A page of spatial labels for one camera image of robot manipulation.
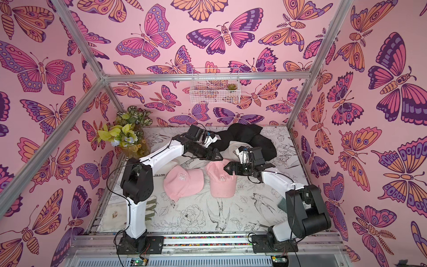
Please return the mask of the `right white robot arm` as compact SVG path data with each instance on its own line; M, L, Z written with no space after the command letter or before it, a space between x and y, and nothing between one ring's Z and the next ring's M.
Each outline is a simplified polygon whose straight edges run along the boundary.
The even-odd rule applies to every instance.
M288 221L268 230L272 243L303 239L331 228L331 220L317 186L296 182L280 172L275 165L266 162L260 147L241 146L235 153L239 161L231 161L224 167L228 174L254 177L276 190L284 200Z

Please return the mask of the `amber vase with flowers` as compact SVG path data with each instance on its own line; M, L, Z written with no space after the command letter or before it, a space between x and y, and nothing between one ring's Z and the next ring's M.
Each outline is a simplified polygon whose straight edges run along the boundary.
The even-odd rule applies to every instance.
M111 144L127 158L143 158L151 153L144 128L151 126L151 112L136 106L129 106L126 112L118 112L112 126L99 130L98 141Z

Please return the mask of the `black cap left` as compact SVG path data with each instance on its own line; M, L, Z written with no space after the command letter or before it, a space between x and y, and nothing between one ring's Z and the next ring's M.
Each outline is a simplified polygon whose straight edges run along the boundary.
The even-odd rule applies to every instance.
M211 134L214 134L217 140L213 142L210 147L213 149L218 149L219 151L225 151L229 145L230 141L233 139L233 134L231 131L219 131L219 132L210 132Z

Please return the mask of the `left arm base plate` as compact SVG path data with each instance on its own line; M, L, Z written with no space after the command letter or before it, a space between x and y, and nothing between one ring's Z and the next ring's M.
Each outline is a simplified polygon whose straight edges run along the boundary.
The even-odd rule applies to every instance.
M131 254L161 254L165 237L163 236L148 236L147 232L143 233L139 238L131 238L126 233L120 239L117 251L119 255Z

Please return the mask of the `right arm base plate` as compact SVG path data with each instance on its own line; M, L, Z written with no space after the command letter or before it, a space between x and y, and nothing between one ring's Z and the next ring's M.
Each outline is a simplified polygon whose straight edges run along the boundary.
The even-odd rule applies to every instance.
M272 233L248 235L248 242L254 253L288 253L298 252L298 245L294 240L277 241Z

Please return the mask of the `white colorado cap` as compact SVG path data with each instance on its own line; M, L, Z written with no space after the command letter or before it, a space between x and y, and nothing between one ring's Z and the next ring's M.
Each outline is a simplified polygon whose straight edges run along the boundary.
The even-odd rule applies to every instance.
M252 146L244 142L230 141L229 146L224 151L221 151L220 154L224 159L227 159L229 161L240 162L240 158L239 158L240 147L252 148Z
M158 182L166 177L166 175L179 163L172 160L166 163L163 167L159 168L156 173L153 173L153 181Z

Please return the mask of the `small green succulent plant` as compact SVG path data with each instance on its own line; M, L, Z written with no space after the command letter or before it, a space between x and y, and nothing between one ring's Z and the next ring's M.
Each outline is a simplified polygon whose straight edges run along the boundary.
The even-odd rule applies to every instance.
M227 90L235 91L237 89L238 89L238 86L236 84L228 84L227 85Z

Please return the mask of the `pink cap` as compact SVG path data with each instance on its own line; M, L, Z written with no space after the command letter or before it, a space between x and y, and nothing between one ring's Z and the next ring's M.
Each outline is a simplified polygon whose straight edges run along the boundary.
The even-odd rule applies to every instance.
M172 168L163 181L166 195L174 202L198 194L203 186L204 175L201 169L186 170L180 165Z
M214 198L232 198L235 194L237 177L224 170L229 162L227 159L211 161L205 168L210 178L210 192Z

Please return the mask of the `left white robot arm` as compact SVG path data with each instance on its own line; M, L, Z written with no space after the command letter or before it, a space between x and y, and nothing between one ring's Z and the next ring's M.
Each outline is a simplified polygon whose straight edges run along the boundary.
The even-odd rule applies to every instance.
M147 199L154 190L153 176L167 163L186 153L200 160L223 160L219 150L211 147L217 141L213 132L192 125L186 133L174 136L159 150L127 161L121 180L123 196L129 202L127 236L138 239L146 232L145 212Z

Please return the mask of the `black cap back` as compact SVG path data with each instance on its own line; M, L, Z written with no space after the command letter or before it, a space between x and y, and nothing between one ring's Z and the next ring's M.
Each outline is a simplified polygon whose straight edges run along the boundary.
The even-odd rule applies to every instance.
M231 133L232 141L240 141L249 143L256 135L261 133L263 127L256 124L241 124L234 123L228 128L228 132Z

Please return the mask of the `black cap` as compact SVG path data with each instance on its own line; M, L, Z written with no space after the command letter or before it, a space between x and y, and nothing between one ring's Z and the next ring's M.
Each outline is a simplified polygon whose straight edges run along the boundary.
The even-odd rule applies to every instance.
M266 161L270 161L277 157L277 150L273 142L260 134L255 135L249 144L254 148L260 147L261 153Z
M234 123L228 128L228 132L231 133L232 141L240 141L249 143L256 135L261 133L263 127L256 124L241 124Z
M219 151L225 151L229 145L230 141L233 139L233 134L231 131L219 131L219 132L210 132L211 134L214 134L217 140L213 142L210 147L213 149L218 149Z

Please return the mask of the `aluminium front rail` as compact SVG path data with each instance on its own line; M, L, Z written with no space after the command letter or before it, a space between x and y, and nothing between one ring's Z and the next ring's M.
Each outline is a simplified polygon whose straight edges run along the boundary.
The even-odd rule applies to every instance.
M115 235L81 235L75 238L68 258L116 256ZM342 254L345 252L341 237L335 232L321 232L298 243L298 255ZM196 255L253 255L254 250L246 233L164 235L161 256Z

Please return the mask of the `green dustpan brush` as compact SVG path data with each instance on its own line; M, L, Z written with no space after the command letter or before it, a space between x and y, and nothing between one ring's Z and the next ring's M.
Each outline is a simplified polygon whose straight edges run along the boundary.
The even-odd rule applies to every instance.
M277 207L282 210L283 212L287 213L287 204L286 199L282 198L279 203L277 204Z

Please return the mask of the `black cap right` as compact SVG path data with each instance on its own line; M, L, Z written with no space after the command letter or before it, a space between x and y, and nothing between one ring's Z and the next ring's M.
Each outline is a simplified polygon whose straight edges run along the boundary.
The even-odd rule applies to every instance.
M255 135L249 144L254 148L260 147L261 153L266 161L270 161L277 157L277 150L273 142L260 134Z

